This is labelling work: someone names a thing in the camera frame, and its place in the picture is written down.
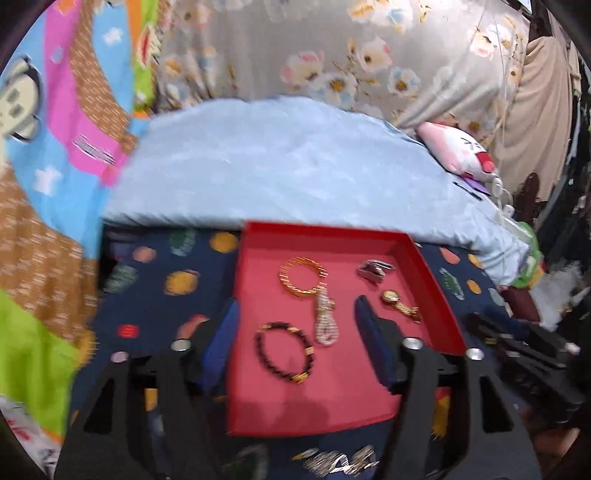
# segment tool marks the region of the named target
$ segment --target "black pen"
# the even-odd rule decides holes
[[[470,190],[468,190],[467,188],[464,188],[462,185],[460,185],[458,182],[454,182],[454,185],[457,185],[458,187],[460,187],[462,190],[464,190],[464,192],[469,193],[470,195],[472,195],[476,200],[478,200],[479,202],[482,201],[482,199],[474,192],[471,192]]]

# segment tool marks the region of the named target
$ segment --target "floral curtain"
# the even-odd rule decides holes
[[[502,0],[176,0],[158,109],[297,94],[401,129],[438,120],[487,146],[528,28]]]

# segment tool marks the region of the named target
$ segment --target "watch face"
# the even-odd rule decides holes
[[[384,290],[382,292],[382,300],[386,303],[393,303],[400,300],[400,295],[395,290]]]

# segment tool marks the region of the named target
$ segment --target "plush toy's eye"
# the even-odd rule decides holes
[[[18,117],[20,114],[22,113],[22,106],[20,105],[20,103],[16,104],[14,107],[12,107],[10,109],[9,115],[12,118],[16,118]]]
[[[12,92],[10,92],[10,93],[8,94],[8,98],[7,98],[7,100],[8,100],[10,103],[14,103],[14,102],[16,102],[16,101],[18,100],[18,98],[19,98],[20,96],[21,96],[21,94],[19,93],[19,91],[15,89],[15,90],[13,90]]]

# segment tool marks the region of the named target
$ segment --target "light blue bedsheet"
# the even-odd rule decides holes
[[[488,199],[454,181],[423,145],[375,118],[299,97],[220,99],[150,123],[103,217],[399,230],[475,250],[494,282],[511,283],[527,245],[495,223]]]

